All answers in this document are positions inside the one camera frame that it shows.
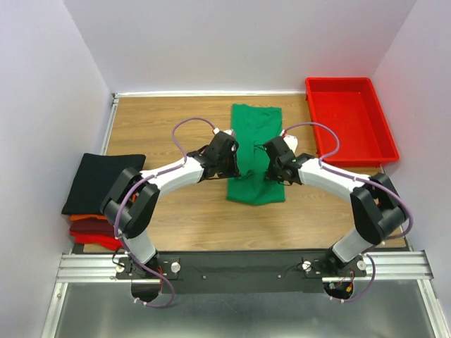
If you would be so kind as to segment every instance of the green cloth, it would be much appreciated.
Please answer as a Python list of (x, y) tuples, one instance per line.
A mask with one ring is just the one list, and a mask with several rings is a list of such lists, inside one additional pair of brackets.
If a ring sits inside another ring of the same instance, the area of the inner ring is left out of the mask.
[(232, 129), (240, 145), (237, 163), (241, 177), (228, 180), (227, 199), (253, 205), (284, 202), (283, 185), (265, 179), (269, 158), (262, 146), (282, 132), (282, 110), (234, 104)]

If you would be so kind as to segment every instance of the wall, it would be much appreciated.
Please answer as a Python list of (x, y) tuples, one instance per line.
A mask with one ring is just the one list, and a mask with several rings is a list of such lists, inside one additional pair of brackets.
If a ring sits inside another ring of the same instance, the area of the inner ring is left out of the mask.
[(426, 249), (451, 320), (451, 2), (418, 0), (373, 76), (401, 160), (386, 168), (412, 207), (414, 248)]
[(114, 92), (371, 76), (415, 0), (65, 0)]
[(61, 208), (111, 95), (61, 0), (2, 2), (1, 336), (40, 337), (69, 244)]

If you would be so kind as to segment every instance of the red container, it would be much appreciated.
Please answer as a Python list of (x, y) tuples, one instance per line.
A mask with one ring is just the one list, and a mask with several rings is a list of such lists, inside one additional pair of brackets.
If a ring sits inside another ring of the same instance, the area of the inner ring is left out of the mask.
[[(340, 150), (325, 162), (339, 167), (377, 167), (399, 160), (371, 80), (366, 77), (308, 77), (311, 120), (332, 129)], [(327, 130), (314, 127), (319, 156), (335, 149)]]

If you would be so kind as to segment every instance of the wooden tabletop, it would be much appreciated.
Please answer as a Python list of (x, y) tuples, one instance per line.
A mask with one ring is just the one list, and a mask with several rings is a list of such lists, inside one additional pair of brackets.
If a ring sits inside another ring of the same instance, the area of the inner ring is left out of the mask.
[[(145, 154), (144, 169), (181, 158), (171, 139), (173, 126), (201, 116), (222, 130), (230, 128), (232, 104), (276, 106), (283, 126), (308, 121), (305, 96), (196, 96), (121, 98), (108, 155)], [(299, 127), (297, 153), (316, 154), (312, 129)], [(187, 151), (211, 141), (211, 128), (192, 121), (176, 132)], [(376, 168), (350, 169), (376, 173)], [(226, 180), (201, 182), (162, 197), (150, 223), (149, 235), (158, 250), (238, 250), (328, 248), (354, 227), (351, 207), (315, 187), (285, 188), (286, 202), (249, 206), (226, 200)], [(404, 246), (403, 239), (387, 246)]]

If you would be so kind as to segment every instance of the gray floor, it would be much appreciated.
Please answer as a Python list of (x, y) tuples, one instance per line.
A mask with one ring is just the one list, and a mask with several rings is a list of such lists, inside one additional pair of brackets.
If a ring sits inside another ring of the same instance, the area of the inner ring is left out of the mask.
[[(364, 287), (365, 282), (357, 285)], [(416, 281), (376, 281), (359, 301), (324, 294), (180, 295), (166, 309), (126, 284), (70, 284), (57, 337), (433, 337)]]

